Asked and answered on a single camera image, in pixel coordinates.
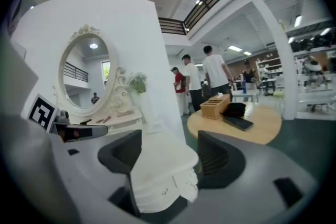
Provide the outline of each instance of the potted plant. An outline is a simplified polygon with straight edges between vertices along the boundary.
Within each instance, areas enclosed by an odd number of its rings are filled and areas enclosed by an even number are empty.
[[[128,86],[139,95],[139,107],[146,123],[146,131],[152,133],[155,132],[155,116],[151,100],[146,91],[146,81],[147,76],[139,72],[131,75]]]

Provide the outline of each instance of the window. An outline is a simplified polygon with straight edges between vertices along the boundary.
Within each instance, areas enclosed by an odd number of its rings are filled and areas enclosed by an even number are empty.
[[[106,81],[109,79],[109,74],[110,74],[110,61],[108,62],[103,62],[103,77],[104,77],[104,83],[106,84]]]

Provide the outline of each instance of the white column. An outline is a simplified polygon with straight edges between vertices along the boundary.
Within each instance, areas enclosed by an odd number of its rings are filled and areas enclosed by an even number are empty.
[[[253,0],[253,4],[261,13],[273,35],[285,79],[285,111],[283,117],[285,120],[293,120],[297,110],[298,83],[292,49],[288,44],[287,35],[265,2],[263,0]]]

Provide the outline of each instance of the wooden box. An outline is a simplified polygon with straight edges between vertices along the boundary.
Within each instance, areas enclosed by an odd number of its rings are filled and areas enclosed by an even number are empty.
[[[208,101],[201,104],[202,117],[219,119],[222,117],[221,113],[226,110],[228,104],[230,104],[229,94],[223,94],[220,98],[217,96],[211,97]]]

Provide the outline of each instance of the tablet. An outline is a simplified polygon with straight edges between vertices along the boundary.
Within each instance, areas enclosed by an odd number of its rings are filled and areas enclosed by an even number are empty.
[[[253,126],[253,122],[244,120],[242,118],[224,117],[223,121],[242,131],[246,131]]]

